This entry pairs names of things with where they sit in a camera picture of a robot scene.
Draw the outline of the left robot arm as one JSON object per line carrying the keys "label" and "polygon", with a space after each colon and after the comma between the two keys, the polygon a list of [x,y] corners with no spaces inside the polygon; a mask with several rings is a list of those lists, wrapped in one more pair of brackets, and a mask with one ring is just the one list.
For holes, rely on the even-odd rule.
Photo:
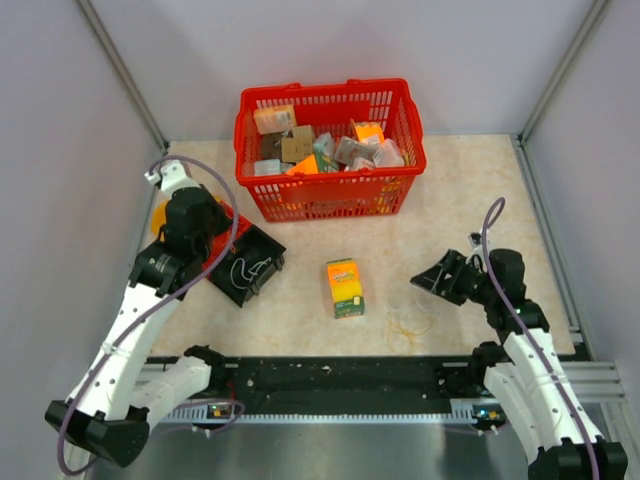
{"label": "left robot arm", "polygon": [[130,465],[152,431],[197,393],[216,396],[227,374],[221,355],[206,346],[187,349],[169,370],[137,387],[156,337],[188,291],[217,267],[237,237],[240,214],[235,196],[223,207],[201,184],[167,195],[161,237],[134,262],[114,323],[83,380],[64,400],[52,401],[46,422],[58,433],[57,462],[74,477],[89,464],[72,468],[69,446],[93,460]]}

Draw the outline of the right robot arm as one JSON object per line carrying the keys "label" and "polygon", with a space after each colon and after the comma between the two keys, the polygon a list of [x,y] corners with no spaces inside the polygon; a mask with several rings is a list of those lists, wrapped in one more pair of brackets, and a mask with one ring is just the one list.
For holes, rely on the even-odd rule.
{"label": "right robot arm", "polygon": [[451,304],[482,306],[495,342],[476,347],[466,380],[506,414],[531,479],[622,479],[628,457],[605,439],[575,394],[541,307],[528,299],[522,255],[496,249],[487,259],[448,251],[411,284]]}

